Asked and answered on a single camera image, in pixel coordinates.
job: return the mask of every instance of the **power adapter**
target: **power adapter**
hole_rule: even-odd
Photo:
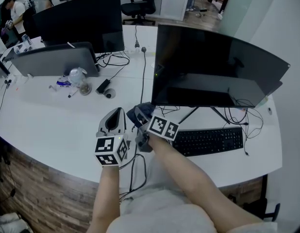
[[[106,87],[110,84],[110,80],[106,79],[97,89],[96,92],[99,94],[104,93]]]
[[[136,40],[135,48],[139,48],[139,47],[140,47],[139,42]]]

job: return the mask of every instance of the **wall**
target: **wall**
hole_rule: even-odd
[[[161,17],[182,21],[188,0],[162,0]]]
[[[273,0],[229,0],[219,32],[250,41]]]
[[[283,168],[269,174],[267,197],[281,202],[280,232],[300,225],[300,0],[274,0],[251,43],[291,64],[274,94]]]

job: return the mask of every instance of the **black keyboard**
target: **black keyboard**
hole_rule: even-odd
[[[241,149],[243,148],[242,128],[178,131],[173,147],[184,156]]]

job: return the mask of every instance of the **desk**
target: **desk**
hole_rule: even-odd
[[[155,27],[141,27],[138,32],[150,38],[148,45],[155,42]],[[92,91],[88,96],[79,93],[67,98],[64,89],[57,93],[49,91],[48,86],[56,82],[57,77],[34,77],[26,84],[13,86],[6,91],[0,112],[0,136],[28,156],[62,172],[86,180],[98,182],[101,167],[94,156],[96,146],[95,134],[100,120],[116,107],[126,112],[140,102],[142,73],[144,68],[143,53],[134,53],[134,26],[124,26],[125,46],[131,63],[112,79],[109,88],[116,91],[114,99],[107,99]],[[140,46],[146,39],[138,38]],[[148,53],[145,75],[143,102],[151,101],[153,53]],[[120,67],[106,67],[100,71],[98,78],[90,78],[93,88],[98,87],[106,78],[111,78]],[[14,66],[11,72],[17,74]],[[4,89],[0,91],[0,104]],[[169,113],[168,118],[179,121],[191,108]],[[281,134],[272,97],[258,109],[264,118],[264,127],[260,135],[246,143],[247,157],[244,150],[233,150],[203,156],[189,157],[195,164],[205,170],[218,187],[231,185],[257,178],[282,166]],[[243,112],[232,109],[235,117],[241,118]],[[132,141],[128,160],[134,154],[136,129],[127,121],[129,140]],[[210,108],[199,108],[181,124],[181,129],[222,128],[225,122]],[[260,127],[261,121],[250,116],[250,128]],[[167,177],[152,153],[143,153],[148,171],[148,184],[160,182]],[[136,159],[135,185],[144,180],[142,160]],[[130,183],[130,166],[120,172],[120,187],[127,188]]]

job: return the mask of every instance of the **black monitor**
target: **black monitor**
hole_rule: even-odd
[[[239,39],[159,25],[152,104],[253,108],[279,87],[289,67]]]
[[[4,64],[0,61],[0,78],[3,77],[8,77],[10,74],[9,70],[4,66]]]
[[[90,42],[95,53],[124,50],[121,0],[72,0],[33,19],[46,46]]]
[[[96,57],[89,42],[50,46],[17,54],[13,65],[23,76],[69,75],[74,68],[81,67],[88,77],[98,77]]]

